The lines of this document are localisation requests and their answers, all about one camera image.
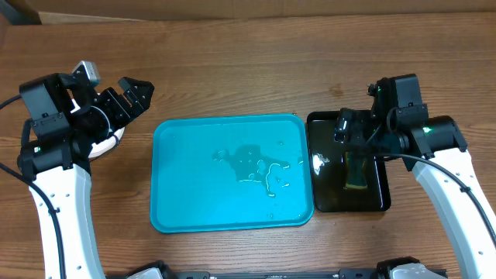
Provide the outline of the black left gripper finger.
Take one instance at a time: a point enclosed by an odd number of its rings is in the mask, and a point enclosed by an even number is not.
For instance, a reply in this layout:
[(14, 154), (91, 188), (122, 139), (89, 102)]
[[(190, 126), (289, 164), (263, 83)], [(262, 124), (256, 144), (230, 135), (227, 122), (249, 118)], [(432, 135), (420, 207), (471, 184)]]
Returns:
[(73, 75), (85, 77), (93, 88), (101, 81), (96, 63), (89, 60), (81, 60), (73, 69)]
[(118, 81), (123, 95), (129, 103), (132, 118), (136, 118), (150, 108), (154, 86), (149, 81), (140, 81), (130, 77), (122, 77)]

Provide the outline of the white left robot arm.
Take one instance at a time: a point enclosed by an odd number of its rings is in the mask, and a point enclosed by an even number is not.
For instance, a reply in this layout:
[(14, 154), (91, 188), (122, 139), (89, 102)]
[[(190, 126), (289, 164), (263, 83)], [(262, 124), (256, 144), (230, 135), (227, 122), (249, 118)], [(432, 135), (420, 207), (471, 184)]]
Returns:
[(47, 278), (103, 278), (91, 218), (93, 159), (118, 146), (125, 126), (151, 103), (154, 86), (130, 77), (95, 90), (95, 63), (21, 84), (30, 114), (18, 167), (36, 203)]

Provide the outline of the green and yellow sponge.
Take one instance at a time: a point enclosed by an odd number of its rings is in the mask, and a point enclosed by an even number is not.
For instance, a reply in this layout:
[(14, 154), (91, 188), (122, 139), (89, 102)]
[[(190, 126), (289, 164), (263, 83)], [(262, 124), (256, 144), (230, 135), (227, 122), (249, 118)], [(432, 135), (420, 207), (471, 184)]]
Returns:
[(365, 170), (367, 160), (355, 152), (345, 152), (344, 159), (346, 165), (345, 189), (366, 189), (367, 179)]

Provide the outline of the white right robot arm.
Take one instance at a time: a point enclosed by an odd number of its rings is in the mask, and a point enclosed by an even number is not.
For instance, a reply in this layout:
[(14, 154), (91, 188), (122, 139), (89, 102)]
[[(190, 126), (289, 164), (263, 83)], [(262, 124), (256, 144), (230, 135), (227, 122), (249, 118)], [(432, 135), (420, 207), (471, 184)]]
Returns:
[(495, 276), (495, 213), (453, 119), (431, 118), (425, 105), (386, 112), (343, 108), (334, 139), (355, 157), (403, 160), (434, 205), (462, 277)]

